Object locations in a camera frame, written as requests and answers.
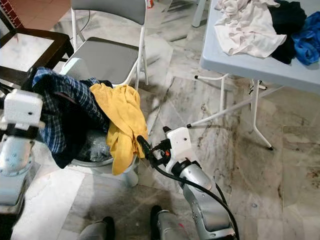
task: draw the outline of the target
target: light blue table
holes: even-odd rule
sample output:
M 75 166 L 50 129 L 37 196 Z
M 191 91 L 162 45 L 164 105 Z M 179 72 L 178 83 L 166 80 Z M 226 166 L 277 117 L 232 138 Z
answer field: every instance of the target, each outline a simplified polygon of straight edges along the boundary
M 201 125 L 202 123 L 252 103 L 253 130 L 266 143 L 267 147 L 272 150 L 272 145 L 257 129 L 257 105 L 259 97 L 266 96 L 281 87 L 269 89 L 259 94 L 259 80 L 320 94 L 320 65 L 317 62 L 310 66 L 305 66 L 296 58 L 288 65 L 272 57 L 262 59 L 247 54 L 227 55 L 220 47 L 214 28 L 216 21 L 222 17 L 222 13 L 215 10 L 217 1 L 218 0 L 211 0 L 200 65 L 207 70 L 253 79 L 252 99 L 247 99 L 232 107 L 223 109 L 224 80 L 227 74 L 218 78 L 195 76 L 195 78 L 199 80 L 221 80 L 220 111 L 207 118 L 190 123 L 187 127 L 191 128 L 196 125 Z M 301 0 L 299 2 L 307 16 L 316 11 L 320 11 L 320 0 Z

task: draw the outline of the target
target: gray folding chair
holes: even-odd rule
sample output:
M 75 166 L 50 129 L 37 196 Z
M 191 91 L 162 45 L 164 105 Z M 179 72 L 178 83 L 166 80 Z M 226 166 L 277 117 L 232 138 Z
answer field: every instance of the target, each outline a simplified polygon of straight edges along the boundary
M 79 28 L 76 23 L 76 10 L 110 13 L 136 22 L 141 25 L 139 46 L 90 37 L 77 49 L 77 33 L 81 38 L 83 36 L 77 31 Z M 78 62 L 81 62 L 82 65 L 86 65 L 91 77 L 96 77 L 98 80 L 108 80 L 114 86 L 129 84 L 136 73 L 135 89 L 137 90 L 143 58 L 145 81 L 148 84 L 145 48 L 146 11 L 146 0 L 71 0 L 75 53 L 69 58 L 68 63 L 72 62 L 77 65 Z

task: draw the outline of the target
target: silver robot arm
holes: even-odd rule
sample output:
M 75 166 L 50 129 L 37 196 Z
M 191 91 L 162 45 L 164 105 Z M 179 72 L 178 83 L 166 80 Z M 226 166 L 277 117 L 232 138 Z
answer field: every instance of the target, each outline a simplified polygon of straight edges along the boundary
M 0 239 L 10 239 L 23 209 L 33 165 L 32 147 L 42 111 L 40 95 L 14 89 L 4 100 L 0 117 Z
M 155 165 L 164 164 L 167 174 L 188 180 L 216 194 L 216 183 L 201 169 L 197 156 L 192 150 L 188 129 L 186 127 L 175 130 L 167 128 L 165 131 L 167 131 L 167 140 L 162 141 L 154 149 L 164 150 L 167 147 L 170 152 L 165 150 L 160 161 L 154 157 L 153 150 L 147 149 L 148 143 L 138 137 L 151 165 L 157 169 Z M 235 239 L 236 233 L 229 214 L 217 200 L 189 184 L 181 183 L 180 186 L 191 207 L 192 218 L 201 240 Z

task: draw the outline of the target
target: chair backrest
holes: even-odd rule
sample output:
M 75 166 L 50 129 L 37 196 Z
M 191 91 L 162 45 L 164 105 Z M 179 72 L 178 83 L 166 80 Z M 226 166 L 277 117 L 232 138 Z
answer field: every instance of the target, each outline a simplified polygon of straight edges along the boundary
M 71 0 L 73 10 L 93 10 L 132 20 L 137 24 L 145 24 L 145 0 Z

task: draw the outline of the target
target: brick wall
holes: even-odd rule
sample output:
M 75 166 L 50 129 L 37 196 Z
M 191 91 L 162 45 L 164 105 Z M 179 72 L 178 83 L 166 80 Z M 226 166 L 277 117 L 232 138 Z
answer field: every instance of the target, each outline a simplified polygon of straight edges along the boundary
M 14 8 L 12 7 L 12 5 L 10 4 L 10 2 L 8 0 L 0 0 L 0 7 L 3 9 L 3 11 L 7 15 L 7 17 L 10 19 L 12 25 L 15 28 L 23 28 L 24 27 L 20 18 L 18 17 Z

